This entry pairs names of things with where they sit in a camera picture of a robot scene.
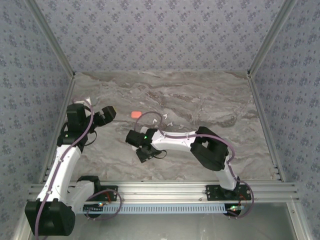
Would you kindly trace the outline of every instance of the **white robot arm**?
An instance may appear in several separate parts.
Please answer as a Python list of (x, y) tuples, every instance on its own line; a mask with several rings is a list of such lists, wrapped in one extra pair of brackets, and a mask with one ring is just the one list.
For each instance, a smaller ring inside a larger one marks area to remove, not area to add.
[(34, 235), (36, 232), (39, 236), (70, 235), (76, 212), (90, 196), (100, 192), (97, 176), (82, 176), (75, 187), (69, 187), (73, 170), (88, 140), (87, 134), (94, 133), (95, 128), (110, 123), (116, 116), (112, 106), (103, 108), (93, 117), (86, 115), (87, 110), (83, 103), (67, 107), (68, 122), (57, 139), (56, 156), (48, 179), (37, 199), (28, 201), (25, 206), (24, 212)]
[(215, 172), (223, 189), (233, 191), (237, 186), (237, 176), (232, 176), (227, 166), (229, 159), (227, 146), (209, 137), (196, 136), (197, 134), (205, 134), (218, 137), (208, 128), (201, 126), (197, 131), (191, 132), (161, 132), (155, 128), (149, 128), (146, 132), (142, 128), (141, 131), (139, 133), (130, 130), (126, 136), (126, 142), (137, 148), (136, 154), (142, 163), (159, 155), (164, 150), (189, 152), (205, 168)]

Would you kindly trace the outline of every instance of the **wall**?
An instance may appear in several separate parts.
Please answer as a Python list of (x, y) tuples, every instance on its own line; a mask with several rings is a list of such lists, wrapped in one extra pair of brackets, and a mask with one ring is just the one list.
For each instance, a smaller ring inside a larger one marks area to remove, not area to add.
[(39, 180), (68, 78), (22, 0), (0, 1), (0, 239)]
[(255, 82), (288, 181), (320, 239), (320, 2), (298, 0)]
[(38, 0), (75, 72), (247, 70), (283, 0)]

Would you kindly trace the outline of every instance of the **gray marble tabletop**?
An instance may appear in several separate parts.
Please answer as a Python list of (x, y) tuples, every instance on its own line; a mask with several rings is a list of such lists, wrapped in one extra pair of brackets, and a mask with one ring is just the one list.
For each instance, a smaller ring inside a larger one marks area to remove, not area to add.
[[(164, 131), (190, 132), (205, 126), (233, 144), (236, 157), (231, 165), (241, 179), (276, 178), (243, 72), (77, 73), (72, 97), (90, 97), (95, 111), (114, 106), (117, 112), (113, 122), (97, 129), (94, 144), (85, 147), (72, 180), (82, 175), (97, 175), (101, 180), (217, 180), (213, 171), (187, 152), (170, 150), (164, 159), (153, 158), (141, 164), (125, 142), (135, 123), (132, 111), (167, 114)], [(154, 119), (156, 115), (146, 115), (138, 130), (154, 127)]]

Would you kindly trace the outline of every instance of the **mounting plate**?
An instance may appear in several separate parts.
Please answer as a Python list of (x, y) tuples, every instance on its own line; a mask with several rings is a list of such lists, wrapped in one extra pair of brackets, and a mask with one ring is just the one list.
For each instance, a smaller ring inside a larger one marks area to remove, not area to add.
[[(115, 185), (112, 185), (112, 186), (102, 185), (101, 186), (101, 191), (106, 190), (106, 189), (112, 189), (112, 190), (118, 191), (118, 186), (115, 186)], [(117, 195), (110, 191), (110, 192), (106, 192), (105, 194), (102, 193), (102, 194), (88, 200), (87, 202), (108, 202), (109, 200), (110, 200), (110, 202), (116, 202)], [(88, 211), (88, 209), (90, 209), (90, 212), (101, 212), (104, 209), (104, 207), (99, 206), (97, 203), (94, 203), (94, 204), (85, 204), (82, 208), (84, 213), (86, 213)], [(92, 218), (96, 218), (98, 216), (99, 215), (89, 214), (89, 217), (92, 217)]]
[(226, 190), (220, 185), (206, 185), (205, 194), (208, 201), (248, 201), (252, 199), (249, 188), (244, 184), (238, 185), (233, 191)]

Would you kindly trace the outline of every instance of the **orange object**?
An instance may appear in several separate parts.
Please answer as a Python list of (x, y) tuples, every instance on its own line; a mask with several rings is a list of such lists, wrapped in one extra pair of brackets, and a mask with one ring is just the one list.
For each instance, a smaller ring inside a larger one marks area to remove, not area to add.
[(142, 115), (142, 112), (140, 111), (132, 111), (131, 112), (131, 118), (138, 119)]

